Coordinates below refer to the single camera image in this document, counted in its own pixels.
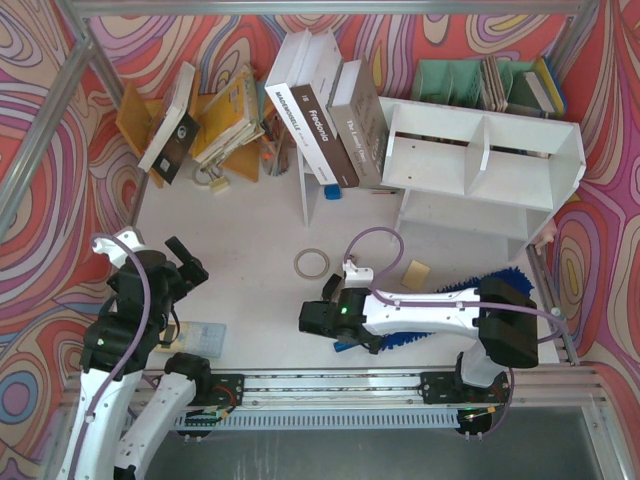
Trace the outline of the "blue microfiber duster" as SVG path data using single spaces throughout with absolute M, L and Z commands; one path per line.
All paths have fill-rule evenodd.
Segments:
M 380 351 L 436 333 L 479 341 L 489 355 L 528 351 L 537 341 L 537 305 L 530 298 L 531 282 L 519 269 L 430 294 L 369 290 L 365 328 L 383 337 Z M 334 343 L 337 352 L 354 347 Z

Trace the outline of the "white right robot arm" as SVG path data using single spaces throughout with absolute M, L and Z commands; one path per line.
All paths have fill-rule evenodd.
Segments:
M 456 357 L 453 387 L 487 391 L 499 378 L 539 365 L 539 347 L 567 325 L 518 289 L 508 274 L 489 274 L 435 293 L 385 291 L 380 272 L 359 267 L 349 252 L 340 282 L 329 281 L 318 300 L 302 304 L 300 332 L 333 341 L 337 351 L 360 348 L 374 356 L 420 338 L 466 338 Z

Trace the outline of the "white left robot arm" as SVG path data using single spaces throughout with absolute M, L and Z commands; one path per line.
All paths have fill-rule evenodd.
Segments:
M 147 247 L 131 227 L 116 235 L 95 234 L 91 244 L 116 268 L 108 280 L 113 293 L 84 335 L 79 402 L 57 476 L 142 479 L 181 411 L 213 386 L 208 359 L 177 353 L 167 361 L 151 400 L 131 427 L 124 426 L 176 303 L 209 274 L 176 237 L 165 242 L 176 262 Z

